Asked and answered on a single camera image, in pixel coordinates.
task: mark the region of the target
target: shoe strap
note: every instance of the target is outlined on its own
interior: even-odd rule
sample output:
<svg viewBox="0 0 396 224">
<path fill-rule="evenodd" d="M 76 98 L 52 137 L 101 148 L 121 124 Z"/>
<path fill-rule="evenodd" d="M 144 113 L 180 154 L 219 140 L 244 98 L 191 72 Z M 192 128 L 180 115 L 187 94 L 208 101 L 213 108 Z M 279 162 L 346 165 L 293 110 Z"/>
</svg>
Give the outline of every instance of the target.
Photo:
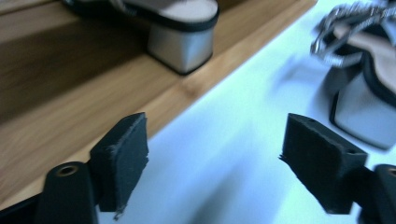
<svg viewBox="0 0 396 224">
<path fill-rule="evenodd" d="M 384 30 L 389 35 L 389 40 L 392 44 L 395 44 L 395 22 L 396 4 L 394 3 L 388 4 L 386 7 L 367 6 L 361 3 L 335 7 L 318 25 L 319 34 L 311 45 L 311 53 L 325 63 L 336 67 L 348 67 L 357 64 L 361 61 L 361 52 L 349 55 L 338 55 L 334 52 L 344 46 L 348 39 L 356 33 L 378 24 L 384 26 Z M 356 25 L 352 26 L 346 34 L 331 43 L 325 43 L 324 39 L 332 35 L 337 25 L 351 23 Z"/>
</svg>

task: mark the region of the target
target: chain strap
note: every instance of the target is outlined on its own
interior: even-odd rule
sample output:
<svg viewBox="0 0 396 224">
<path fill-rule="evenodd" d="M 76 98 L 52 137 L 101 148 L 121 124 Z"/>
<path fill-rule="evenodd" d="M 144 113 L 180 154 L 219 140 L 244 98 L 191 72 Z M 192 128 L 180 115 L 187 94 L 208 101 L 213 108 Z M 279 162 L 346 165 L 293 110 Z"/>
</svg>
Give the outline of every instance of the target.
<svg viewBox="0 0 396 224">
<path fill-rule="evenodd" d="M 361 61 L 361 52 L 346 56 L 337 55 L 334 52 L 345 45 L 354 34 L 373 25 L 380 24 L 383 20 L 396 19 L 396 5 L 381 7 L 355 3 L 351 6 L 341 5 L 335 7 L 318 25 L 319 34 L 311 45 L 311 53 L 318 56 L 325 63 L 336 67 L 347 67 Z M 326 44 L 324 38 L 331 35 L 336 25 L 341 23 L 356 23 L 349 32 L 341 38 Z"/>
</svg>

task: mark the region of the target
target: shoe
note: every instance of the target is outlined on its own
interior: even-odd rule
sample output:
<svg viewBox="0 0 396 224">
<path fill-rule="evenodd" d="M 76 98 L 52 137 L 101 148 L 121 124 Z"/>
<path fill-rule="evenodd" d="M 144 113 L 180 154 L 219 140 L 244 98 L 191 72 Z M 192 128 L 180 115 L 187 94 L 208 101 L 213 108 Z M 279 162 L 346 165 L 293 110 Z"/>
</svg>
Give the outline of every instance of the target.
<svg viewBox="0 0 396 224">
<path fill-rule="evenodd" d="M 360 67 L 334 96 L 331 122 L 370 145 L 390 148 L 396 143 L 396 6 L 370 10 L 377 13 L 357 12 L 334 23 L 327 31 L 334 41 L 317 55 L 333 66 Z"/>
<path fill-rule="evenodd" d="M 152 21 L 148 53 L 181 75 L 206 63 L 213 51 L 213 28 L 219 17 L 215 0 L 63 0 L 80 15 L 104 7 Z"/>
</svg>

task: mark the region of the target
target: black trim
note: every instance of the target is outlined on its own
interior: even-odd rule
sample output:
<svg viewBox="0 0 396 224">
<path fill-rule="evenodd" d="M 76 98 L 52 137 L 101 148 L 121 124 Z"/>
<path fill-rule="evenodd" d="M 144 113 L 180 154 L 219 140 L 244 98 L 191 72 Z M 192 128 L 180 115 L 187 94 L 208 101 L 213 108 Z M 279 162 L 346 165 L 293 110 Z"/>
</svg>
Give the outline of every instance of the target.
<svg viewBox="0 0 396 224">
<path fill-rule="evenodd" d="M 356 22 L 352 22 L 349 25 L 356 25 Z M 386 39 L 389 39 L 387 33 L 385 32 L 384 28 L 381 25 L 373 25 L 373 26 L 367 27 L 362 32 L 368 33 L 370 35 L 377 35 L 377 36 L 381 36 Z M 333 41 L 336 41 L 337 39 L 338 38 L 334 35 L 334 33 L 330 33 L 323 38 L 323 41 L 325 44 L 329 45 Z M 347 56 L 350 54 L 360 53 L 360 52 L 362 52 L 362 49 L 346 43 L 345 45 L 343 45 L 339 49 L 337 49 L 334 53 L 336 55 L 340 55 L 340 56 Z"/>
<path fill-rule="evenodd" d="M 332 98 L 332 108 L 330 110 L 330 116 L 329 116 L 329 121 L 336 127 L 340 128 L 337 123 L 335 122 L 335 111 L 337 111 L 337 102 L 338 102 L 338 95 L 339 92 L 337 92 L 334 97 Z"/>
<path fill-rule="evenodd" d="M 158 23 L 160 25 L 163 25 L 165 27 L 178 30 L 181 32 L 199 32 L 199 31 L 204 31 L 213 28 L 219 18 L 219 13 L 220 10 L 218 8 L 218 11 L 216 12 L 216 15 L 211 18 L 208 21 L 202 21 L 202 22 L 183 22 L 183 21 L 175 21 L 172 19 L 169 19 L 167 17 L 161 16 L 158 13 L 155 13 L 151 10 L 148 10 L 143 7 L 139 7 L 130 3 L 125 3 L 125 6 L 127 10 L 129 10 L 132 14 L 145 18 L 150 21 L 154 21 L 155 23 Z"/>
<path fill-rule="evenodd" d="M 363 70 L 363 77 L 368 87 L 375 96 L 384 101 L 385 103 L 396 108 L 396 94 L 388 89 L 376 75 L 375 63 L 373 57 L 368 51 L 363 50 L 361 58 L 361 67 Z"/>
</svg>

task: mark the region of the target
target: wood grain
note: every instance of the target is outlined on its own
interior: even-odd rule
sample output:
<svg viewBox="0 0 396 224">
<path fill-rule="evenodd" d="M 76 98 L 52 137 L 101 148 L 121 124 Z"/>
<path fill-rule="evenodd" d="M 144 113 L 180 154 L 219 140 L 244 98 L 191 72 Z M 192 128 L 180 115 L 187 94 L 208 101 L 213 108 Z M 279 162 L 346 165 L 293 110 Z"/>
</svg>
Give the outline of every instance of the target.
<svg viewBox="0 0 396 224">
<path fill-rule="evenodd" d="M 28 7 L 38 6 L 53 0 L 0 0 L 0 15 Z"/>
<path fill-rule="evenodd" d="M 37 20 L 38 12 L 54 18 L 49 28 L 37 23 L 35 29 L 26 25 L 33 20 L 18 20 L 30 31 L 0 36 L 0 51 L 9 55 L 0 56 L 0 209 L 37 194 L 51 167 L 86 161 L 124 116 L 145 111 L 148 134 L 154 135 L 313 4 L 219 1 L 213 58 L 185 78 L 145 53 L 144 21 L 83 20 L 63 15 L 59 3 L 0 17 L 0 32 L 12 30 L 2 20 L 32 10 Z"/>
</svg>

